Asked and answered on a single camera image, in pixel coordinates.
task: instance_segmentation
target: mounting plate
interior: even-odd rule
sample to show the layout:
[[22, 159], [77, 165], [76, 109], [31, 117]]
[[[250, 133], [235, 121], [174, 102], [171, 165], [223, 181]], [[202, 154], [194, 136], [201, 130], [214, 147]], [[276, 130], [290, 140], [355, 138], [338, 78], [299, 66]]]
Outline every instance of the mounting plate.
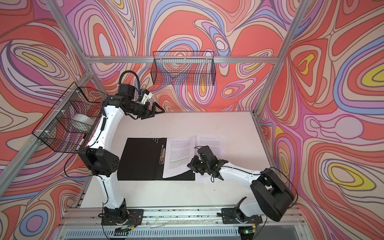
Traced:
[[[139, 219], [139, 223], [136, 223], [136, 225], [141, 225], [144, 210], [143, 209], [127, 209], [127, 211], [129, 215], [136, 216]], [[134, 224], [134, 223], [135, 223], [135, 218], [129, 216], [127, 225]], [[103, 217], [101, 219], [101, 224], [103, 226], [117, 226], [116, 223], [114, 223], [113, 221], [111, 221], [110, 218], [107, 218], [107, 217]]]
[[[222, 219], [224, 224], [239, 224], [235, 217], [235, 208], [222, 208]], [[252, 216], [246, 223], [254, 223], [256, 226], [262, 223], [262, 217], [259, 215]]]

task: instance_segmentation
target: document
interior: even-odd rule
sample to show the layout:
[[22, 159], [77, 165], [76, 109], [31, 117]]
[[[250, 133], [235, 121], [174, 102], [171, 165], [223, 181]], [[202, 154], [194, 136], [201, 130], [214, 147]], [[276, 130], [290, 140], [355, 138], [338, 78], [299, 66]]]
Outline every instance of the document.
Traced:
[[[220, 136], [210, 135], [198, 135], [190, 138], [167, 138], [163, 178], [174, 177], [190, 170], [187, 164], [191, 162], [195, 155], [198, 155], [197, 150], [201, 146], [208, 145], [212, 153], [220, 159], [225, 153], [223, 139]], [[208, 174], [196, 174], [195, 181], [210, 182], [210, 177]]]
[[174, 177], [189, 168], [187, 164], [195, 155], [195, 136], [191, 138], [167, 138], [163, 178]]

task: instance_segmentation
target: wire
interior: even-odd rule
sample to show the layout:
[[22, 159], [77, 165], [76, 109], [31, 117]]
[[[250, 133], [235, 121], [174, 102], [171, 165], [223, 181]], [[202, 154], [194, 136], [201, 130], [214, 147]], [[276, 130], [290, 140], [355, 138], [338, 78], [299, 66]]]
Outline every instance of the wire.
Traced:
[[132, 115], [130, 115], [129, 113], [127, 113], [127, 115], [129, 115], [133, 120], [137, 120], [139, 118], [139, 116], [137, 116], [137, 118], [134, 118]]
[[297, 192], [297, 189], [296, 189], [296, 187], [293, 185], [293, 183], [289, 180], [289, 178], [282, 172], [282, 171], [280, 171], [279, 169], [277, 169], [277, 168], [275, 168], [275, 167], [270, 167], [269, 169], [271, 169], [271, 168], [273, 168], [273, 169], [276, 169], [277, 171], [279, 171], [288, 181], [289, 181], [289, 183], [292, 185], [292, 187], [295, 189], [295, 191], [296, 191], [296, 200], [295, 200], [295, 202], [291, 205], [291, 206], [289, 206], [288, 208], [291, 208], [291, 207], [293, 207], [293, 206], [295, 206], [296, 205], [296, 203], [297, 203], [297, 200], [299, 199], [299, 193]]
[[211, 174], [211, 182], [215, 182], [214, 173], [219, 170], [220, 168], [217, 168], [212, 174]]
[[235, 168], [235, 167], [228, 167], [228, 166], [222, 166], [222, 167], [227, 167], [227, 168], [231, 168], [231, 169], [236, 169], [236, 170], [239, 170], [239, 171], [242, 171], [242, 172], [245, 172], [245, 173], [251, 174], [251, 175], [261, 175], [261, 173], [255, 174], [255, 173], [247, 172], [247, 171], [244, 171], [244, 170], [241, 170], [241, 169]]
[[260, 232], [263, 230], [263, 228], [264, 228], [264, 226], [265, 226], [267, 220], [268, 220], [268, 217], [266, 217], [265, 222], [264, 222], [262, 228], [260, 228], [260, 231], [259, 231], [253, 238], [252, 238], [252, 240], [255, 239], [255, 238], [257, 237], [257, 235], [260, 234]]
[[99, 135], [97, 136], [97, 138], [96, 138], [96, 140], [94, 141], [94, 143], [92, 143], [90, 146], [88, 146], [88, 147], [86, 147], [86, 148], [84, 148], [84, 149], [82, 149], [82, 150], [79, 150], [79, 151], [75, 152], [74, 154], [72, 154], [72, 156], [70, 156], [70, 157], [67, 159], [67, 161], [66, 161], [65, 164], [64, 164], [64, 174], [65, 174], [68, 178], [72, 178], [72, 179], [83, 178], [83, 177], [70, 177], [70, 176], [68, 176], [68, 174], [67, 174], [65, 168], [66, 168], [66, 166], [67, 166], [68, 161], [69, 161], [75, 154], [77, 154], [77, 153], [79, 153], [79, 152], [81, 152], [81, 151], [83, 151], [83, 150], [85, 150], [85, 149], [88, 149], [88, 148], [92, 147], [95, 143], [97, 143], [97, 140], [99, 139], [99, 137], [100, 137], [100, 135], [101, 135], [101, 132], [102, 132], [102, 131], [100, 131], [100, 133], [99, 133]]
[[[120, 92], [120, 84], [121, 84], [121, 81], [122, 81], [122, 78], [124, 77], [124, 75], [126, 73], [133, 73], [136, 77], [136, 81], [137, 81], [137, 86], [138, 88], [140, 88], [140, 80], [139, 80], [139, 76], [134, 72], [134, 71], [131, 71], [131, 70], [125, 70], [124, 72], [121, 73], [120, 77], [119, 77], [119, 86], [118, 86], [118, 93]], [[139, 95], [138, 99], [140, 99], [140, 92], [138, 91], [138, 89], [136, 88], [137, 90], [137, 94]]]
[[[103, 208], [102, 208], [102, 210], [101, 210], [101, 214], [104, 215], [104, 204], [103, 204]], [[111, 240], [111, 239], [105, 234], [104, 226], [103, 226], [103, 225], [101, 225], [101, 228], [103, 229], [103, 233], [104, 233], [105, 237], [106, 237], [108, 240]]]
[[[99, 175], [96, 175], [98, 176], [99, 178], [101, 178], [101, 180], [103, 180], [103, 186], [104, 186], [104, 190], [105, 190], [105, 193], [107, 194], [107, 201], [105, 203], [103, 203], [103, 208], [101, 209], [101, 216], [100, 214], [98, 215], [98, 217], [102, 218], [104, 216], [104, 205], [107, 204], [107, 202], [109, 201], [109, 196], [108, 196], [108, 192], [107, 192], [107, 188], [105, 187], [105, 184], [104, 184], [104, 179], [102, 177], [100, 177]], [[103, 229], [103, 233], [105, 235], [105, 237], [108, 239], [108, 240], [111, 240], [105, 233], [104, 231], [104, 226], [101, 225], [101, 228]]]

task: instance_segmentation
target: metal grille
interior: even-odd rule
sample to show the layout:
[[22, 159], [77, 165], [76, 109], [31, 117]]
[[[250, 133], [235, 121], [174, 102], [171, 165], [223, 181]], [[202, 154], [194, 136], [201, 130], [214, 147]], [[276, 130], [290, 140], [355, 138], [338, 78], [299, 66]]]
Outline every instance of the metal grille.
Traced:
[[155, 51], [151, 68], [154, 85], [215, 84], [212, 51]]
[[[53, 121], [41, 133], [32, 133], [55, 152], [74, 153], [88, 143], [101, 117], [100, 102], [106, 97], [94, 88], [77, 87]], [[75, 120], [76, 114], [86, 115], [93, 124]]]
[[[172, 238], [172, 237], [239, 237], [238, 227], [138, 227], [130, 232], [115, 232], [113, 228], [104, 227], [105, 235], [109, 238]], [[78, 228], [69, 229], [65, 233], [65, 239], [105, 239], [102, 229]]]

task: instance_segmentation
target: black clipboard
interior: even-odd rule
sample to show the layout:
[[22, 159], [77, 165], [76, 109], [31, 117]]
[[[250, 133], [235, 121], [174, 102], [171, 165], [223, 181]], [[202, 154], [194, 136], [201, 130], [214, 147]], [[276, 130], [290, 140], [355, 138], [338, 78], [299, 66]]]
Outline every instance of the black clipboard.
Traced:
[[192, 170], [163, 178], [164, 164], [160, 164], [162, 145], [167, 149], [167, 138], [128, 138], [120, 158], [118, 180], [194, 181]]

